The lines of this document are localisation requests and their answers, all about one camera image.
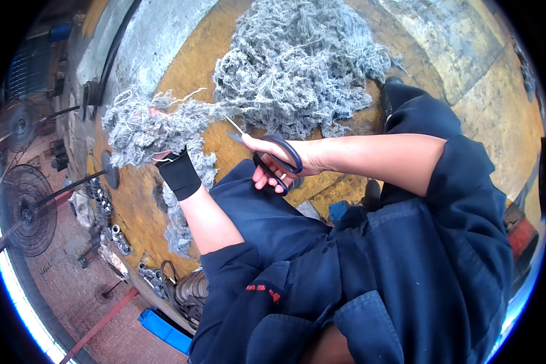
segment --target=wristband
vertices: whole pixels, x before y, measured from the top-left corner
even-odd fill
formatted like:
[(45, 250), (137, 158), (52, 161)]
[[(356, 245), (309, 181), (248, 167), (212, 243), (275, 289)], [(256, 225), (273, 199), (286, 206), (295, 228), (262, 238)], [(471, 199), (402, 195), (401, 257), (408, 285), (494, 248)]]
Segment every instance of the wristband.
[(174, 153), (170, 153), (164, 159), (167, 159), (167, 161), (156, 164), (160, 175), (172, 189), (178, 201), (186, 200), (202, 185), (190, 161), (188, 150), (184, 147), (180, 155), (177, 156)]

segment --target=sleeve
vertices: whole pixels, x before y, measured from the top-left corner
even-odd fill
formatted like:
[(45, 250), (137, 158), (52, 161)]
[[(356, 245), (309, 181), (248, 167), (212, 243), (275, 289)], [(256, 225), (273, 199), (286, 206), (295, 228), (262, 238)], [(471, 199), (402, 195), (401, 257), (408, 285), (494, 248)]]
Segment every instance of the sleeve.
[(200, 257), (208, 280), (208, 298), (196, 335), (190, 344), (190, 359), (201, 363), (227, 317), (247, 285), (261, 274), (260, 256), (251, 243), (227, 246)]
[(445, 144), (425, 197), (465, 297), (475, 356), (495, 342), (511, 296), (506, 197), (490, 179), (494, 170), (481, 143), (454, 136)]

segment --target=pants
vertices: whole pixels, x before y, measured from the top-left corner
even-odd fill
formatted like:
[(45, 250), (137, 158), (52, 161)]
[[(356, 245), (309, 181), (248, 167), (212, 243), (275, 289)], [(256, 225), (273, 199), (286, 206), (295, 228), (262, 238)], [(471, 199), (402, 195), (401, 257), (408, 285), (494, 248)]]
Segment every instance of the pants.
[[(388, 84), (393, 114), (385, 133), (417, 133), (449, 139), (461, 134), (460, 122), (451, 108), (431, 97), (426, 91), (404, 84)], [(323, 244), (331, 227), (305, 217), (283, 197), (269, 190), (257, 190), (252, 181), (255, 166), (243, 160), (210, 191), (217, 204), (243, 236), (255, 244), (262, 268), (276, 261), (297, 258), (318, 244)], [(416, 195), (390, 184), (384, 184), (380, 195), (382, 206), (401, 202)]]

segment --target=navy blue work uniform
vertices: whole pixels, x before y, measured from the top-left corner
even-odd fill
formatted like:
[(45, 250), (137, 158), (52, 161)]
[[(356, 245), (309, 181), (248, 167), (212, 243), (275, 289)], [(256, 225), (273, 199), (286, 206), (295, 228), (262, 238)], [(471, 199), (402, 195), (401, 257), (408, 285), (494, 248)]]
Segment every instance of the navy blue work uniform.
[(356, 363), (481, 363), (505, 317), (512, 252), (505, 195), (449, 106), (388, 84), (387, 133), (447, 139), (427, 195), (385, 184), (381, 208), (334, 228), (256, 190), (242, 161), (211, 190), (245, 242), (200, 258), (209, 295), (192, 363), (296, 363), (333, 323)]

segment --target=brick floor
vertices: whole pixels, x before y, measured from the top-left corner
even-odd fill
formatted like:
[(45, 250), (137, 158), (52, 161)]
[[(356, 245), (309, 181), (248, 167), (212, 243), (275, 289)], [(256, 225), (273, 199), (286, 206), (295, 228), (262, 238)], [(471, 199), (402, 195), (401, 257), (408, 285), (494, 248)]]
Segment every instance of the brick floor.
[[(67, 170), (51, 168), (52, 157), (46, 157), (46, 141), (55, 134), (37, 137), (36, 147), (23, 156), (28, 163), (39, 156), (40, 170), (54, 191), (63, 187)], [(38, 257), (27, 258), (32, 279), (47, 304), (64, 328), (79, 340), (115, 303), (127, 293), (129, 286), (119, 284), (109, 303), (95, 299), (95, 288), (101, 284), (113, 287), (119, 279), (101, 259), (82, 269), (77, 258), (87, 247), (89, 234), (77, 222), (68, 203), (57, 209), (57, 226), (49, 248)], [(137, 320), (146, 309), (138, 296), (131, 299), (86, 345), (91, 357), (99, 363), (186, 363), (187, 356), (167, 345), (145, 329)]]

